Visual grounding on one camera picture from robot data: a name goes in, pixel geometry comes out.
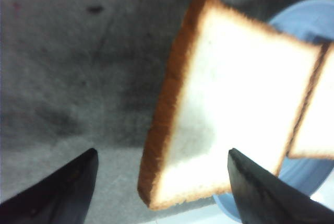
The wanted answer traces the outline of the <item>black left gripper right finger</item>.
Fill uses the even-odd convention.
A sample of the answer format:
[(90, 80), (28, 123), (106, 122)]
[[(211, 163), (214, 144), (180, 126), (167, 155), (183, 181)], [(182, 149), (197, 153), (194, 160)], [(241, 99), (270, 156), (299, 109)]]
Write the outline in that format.
[(281, 181), (235, 148), (228, 152), (228, 173), (242, 223), (333, 223), (333, 210)]

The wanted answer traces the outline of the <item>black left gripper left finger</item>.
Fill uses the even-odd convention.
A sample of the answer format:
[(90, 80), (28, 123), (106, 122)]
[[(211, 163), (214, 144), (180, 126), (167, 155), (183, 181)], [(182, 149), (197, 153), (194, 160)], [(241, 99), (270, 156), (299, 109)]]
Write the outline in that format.
[(1, 223), (84, 223), (98, 171), (94, 148), (1, 203)]

